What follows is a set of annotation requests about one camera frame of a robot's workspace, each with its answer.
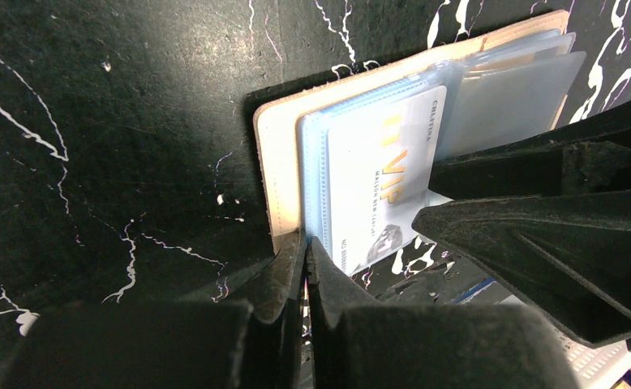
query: black surface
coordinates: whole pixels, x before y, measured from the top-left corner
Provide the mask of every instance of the black surface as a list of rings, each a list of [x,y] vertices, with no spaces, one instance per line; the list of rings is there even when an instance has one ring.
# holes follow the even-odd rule
[[[461,4],[471,36],[571,10],[588,56],[560,123],[631,98],[631,1],[441,4],[0,1],[0,107],[48,144],[0,114],[0,369],[16,320],[49,306],[219,301],[246,282],[272,258],[253,109],[417,53],[435,17],[435,45],[467,38]],[[377,295],[403,281],[385,266]]]
[[[576,386],[550,324],[531,308],[382,305],[317,238],[306,262],[316,388]]]
[[[285,236],[275,259],[224,300],[255,307],[243,347],[243,387],[290,387],[298,379],[305,256],[303,233]]]
[[[585,120],[439,164],[431,188],[457,201],[413,224],[595,347],[631,337],[631,101],[605,115],[597,137]]]
[[[0,387],[239,387],[251,311],[246,302],[62,309],[38,320]]]

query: wallet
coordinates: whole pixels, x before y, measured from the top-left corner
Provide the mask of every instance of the wallet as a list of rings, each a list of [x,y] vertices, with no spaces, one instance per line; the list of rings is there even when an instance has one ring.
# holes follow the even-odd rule
[[[562,33],[568,21],[568,12],[554,11],[466,41],[428,49],[372,71],[259,107],[254,114],[253,124],[275,253],[279,252],[287,234],[298,231],[303,226],[296,134],[298,120],[302,116],[421,73],[437,62],[464,59],[538,32],[559,30]]]

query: card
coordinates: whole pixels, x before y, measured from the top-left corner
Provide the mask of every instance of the card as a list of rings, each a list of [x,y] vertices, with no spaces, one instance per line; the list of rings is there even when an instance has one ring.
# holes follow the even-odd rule
[[[328,132],[333,262],[346,274],[370,266],[418,234],[411,222],[427,206],[447,88],[392,104],[372,104]]]

